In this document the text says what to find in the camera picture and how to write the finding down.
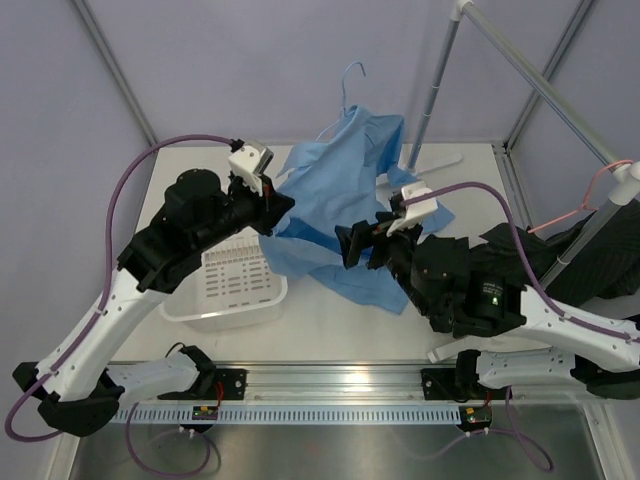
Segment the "blue shirt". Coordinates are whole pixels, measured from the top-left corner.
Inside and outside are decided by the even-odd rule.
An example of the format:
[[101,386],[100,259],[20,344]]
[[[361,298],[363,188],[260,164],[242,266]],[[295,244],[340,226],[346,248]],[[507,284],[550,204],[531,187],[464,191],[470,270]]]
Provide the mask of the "blue shirt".
[[364,264],[343,266],[335,234],[384,210],[376,184],[384,176],[393,187],[415,182],[399,165],[404,139],[400,115],[374,115],[352,106],[327,141],[302,142],[292,147],[280,170],[279,193],[295,205],[274,228],[260,238],[271,270],[290,279],[311,276],[324,287],[359,305],[401,314],[407,295],[385,269]]

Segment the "blue wire hanger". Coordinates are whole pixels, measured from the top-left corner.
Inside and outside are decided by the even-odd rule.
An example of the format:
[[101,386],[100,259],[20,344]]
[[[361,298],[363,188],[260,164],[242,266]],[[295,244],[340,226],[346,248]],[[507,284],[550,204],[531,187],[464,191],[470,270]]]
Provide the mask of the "blue wire hanger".
[[354,68],[358,69],[363,77],[367,77],[366,69],[364,67],[364,64],[361,61],[353,61],[346,67],[346,69],[342,74],[341,83],[340,83],[340,87],[341,87],[340,113],[337,119],[332,124],[328,125],[317,135],[317,137],[315,138],[316,142],[319,142],[320,140],[322,140],[330,131],[335,131],[338,125],[341,123],[341,121],[346,117],[347,99],[348,99],[347,79],[349,77],[350,72]]

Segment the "pink wire hanger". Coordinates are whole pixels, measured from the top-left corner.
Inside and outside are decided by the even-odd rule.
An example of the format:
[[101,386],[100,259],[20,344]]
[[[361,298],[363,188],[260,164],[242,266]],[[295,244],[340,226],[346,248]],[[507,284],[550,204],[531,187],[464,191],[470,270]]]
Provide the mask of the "pink wire hanger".
[[601,169],[599,169],[592,177],[590,180],[590,183],[585,191],[585,194],[583,196],[583,199],[581,201],[581,204],[575,208],[574,210],[571,210],[561,216],[558,216],[552,220],[549,220],[541,225],[535,226],[535,227],[529,227],[527,232],[529,234],[534,234],[536,232],[539,232],[541,230],[544,230],[552,225],[555,225],[559,222],[562,222],[564,220],[567,220],[575,215],[577,215],[578,213],[581,213],[583,211],[589,211],[589,212],[595,212],[598,210],[597,207],[592,207],[589,205],[589,201],[591,198],[591,194],[592,191],[597,183],[597,181],[599,180],[600,177],[602,177],[605,173],[615,173],[618,170],[622,170],[624,171],[625,167],[629,167],[631,165],[634,164],[634,161],[631,159],[625,159],[625,160],[618,160],[613,162],[612,164],[605,166]]

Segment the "black striped shirt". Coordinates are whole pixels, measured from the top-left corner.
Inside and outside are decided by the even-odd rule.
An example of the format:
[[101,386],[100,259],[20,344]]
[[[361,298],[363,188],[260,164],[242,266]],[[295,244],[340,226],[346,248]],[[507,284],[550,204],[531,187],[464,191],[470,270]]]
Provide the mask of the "black striped shirt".
[[[586,222],[574,224],[546,240],[518,229],[525,254],[537,279],[573,243]],[[527,283],[509,225],[500,223],[481,235],[485,241],[470,249],[473,270]],[[578,307],[599,297],[614,299],[639,289],[639,202],[623,206],[546,288],[554,300]]]

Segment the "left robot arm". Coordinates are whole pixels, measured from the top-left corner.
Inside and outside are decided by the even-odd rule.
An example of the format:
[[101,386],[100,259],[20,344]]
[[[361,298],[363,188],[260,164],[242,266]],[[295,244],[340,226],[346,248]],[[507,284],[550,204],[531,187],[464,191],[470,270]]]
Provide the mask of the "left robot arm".
[[162,395],[201,399],[217,388],[216,366],[198,347],[129,368],[109,362],[140,322],[202,266],[205,251],[251,228],[269,236],[293,208],[268,177],[253,191],[238,176],[222,189],[217,174],[183,172],[164,193],[150,224],[138,231],[106,277],[106,289],[63,343],[13,378],[55,434],[89,436],[119,409]]

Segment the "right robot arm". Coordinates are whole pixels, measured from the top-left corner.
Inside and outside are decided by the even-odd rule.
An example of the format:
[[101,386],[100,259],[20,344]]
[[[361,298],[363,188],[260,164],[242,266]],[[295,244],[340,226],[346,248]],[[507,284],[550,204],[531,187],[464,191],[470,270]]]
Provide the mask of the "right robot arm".
[[419,225],[394,230],[392,215],[377,218],[336,227],[345,268],[368,251],[368,268],[387,269],[435,332],[463,342],[507,335],[543,345],[522,352],[461,346],[451,379],[423,378],[438,388],[438,398],[507,398],[516,385],[581,384],[599,398],[638,399],[639,336],[632,322],[550,307],[530,285],[473,269],[467,239],[423,237]]

